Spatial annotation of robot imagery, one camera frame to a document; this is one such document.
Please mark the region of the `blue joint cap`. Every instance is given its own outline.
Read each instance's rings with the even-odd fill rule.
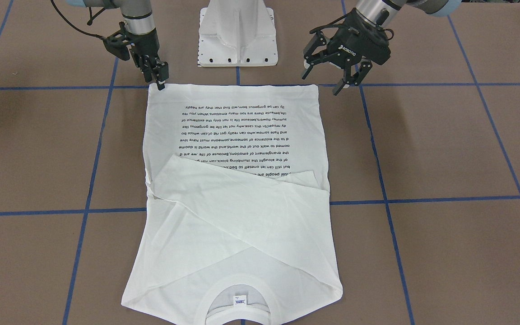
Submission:
[[[448,2],[444,6],[442,6],[442,8],[439,11],[432,13],[431,16],[435,16],[435,17],[448,16],[453,11],[455,11],[456,8],[459,7],[460,2],[461,2],[461,0],[448,0]]]
[[[70,6],[74,7],[85,7],[83,0],[65,0]]]

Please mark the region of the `white clothing label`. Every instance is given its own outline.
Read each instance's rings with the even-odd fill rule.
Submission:
[[[330,228],[328,161],[316,86],[168,84],[158,92],[152,85],[148,103],[147,220],[122,305],[177,325],[222,325],[233,319],[279,325],[340,299],[343,290]],[[266,154],[261,162],[251,156],[262,156],[258,154],[262,148],[211,144],[233,136],[214,134],[218,125],[230,129],[230,124],[215,124],[215,115],[203,115],[211,120],[204,124],[181,121],[185,113],[190,116],[193,109],[186,109],[190,106],[204,107],[195,109],[197,117],[198,112],[206,113],[206,106],[221,107],[218,112],[254,113],[258,105],[273,110],[276,103],[287,113],[289,150],[284,154],[278,148],[280,153]],[[231,108],[241,105],[249,108]],[[246,121],[253,127],[238,132],[250,136],[246,143],[274,145],[275,151],[282,143],[280,133],[280,140],[266,140],[253,132],[280,129],[256,122],[260,123]],[[205,143],[210,148],[178,149],[185,142],[181,140],[189,143],[190,136],[196,136],[188,131],[182,135],[185,125],[214,127],[211,134],[206,131],[192,138],[198,140],[192,141],[196,147]],[[231,153],[237,152],[248,153],[240,156],[250,161],[230,161]],[[227,153],[228,161],[219,161],[223,156],[214,153]],[[284,159],[289,166],[276,169]]]
[[[246,296],[234,296],[234,305],[244,305],[246,306]]]

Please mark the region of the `brown floor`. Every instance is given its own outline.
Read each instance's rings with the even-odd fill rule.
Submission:
[[[207,3],[153,1],[170,83],[322,85],[344,297],[293,323],[520,324],[520,4],[404,8],[392,58],[334,97],[340,71],[303,81],[299,54],[342,0],[266,0],[280,62],[239,70],[196,66]],[[146,98],[131,62],[49,2],[0,1],[0,325],[167,324],[120,305],[146,217]]]

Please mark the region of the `white metal bracket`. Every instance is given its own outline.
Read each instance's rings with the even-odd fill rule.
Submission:
[[[269,66],[278,62],[274,11],[264,0],[210,0],[200,11],[200,66]]]

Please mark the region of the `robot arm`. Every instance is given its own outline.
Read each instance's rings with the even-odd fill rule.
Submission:
[[[343,78],[333,90],[334,95],[349,85],[361,84],[372,68],[371,62],[381,65],[390,58],[388,41],[394,32],[386,26],[404,4],[433,16],[446,16],[459,6],[460,0],[358,0],[346,15],[310,31],[314,36],[303,51],[306,70],[302,79],[316,64],[329,62],[344,70]],[[327,28],[338,28],[338,31],[328,38],[322,32]],[[322,46],[326,48],[314,53]],[[358,63],[360,66],[353,74],[352,67]]]
[[[167,62],[161,62],[158,55],[159,41],[153,22],[150,0],[66,0],[72,6],[120,8],[124,21],[120,30],[109,37],[103,37],[107,51],[122,60],[129,60],[130,54],[136,67],[140,68],[146,82],[155,80],[159,90],[169,76]]]

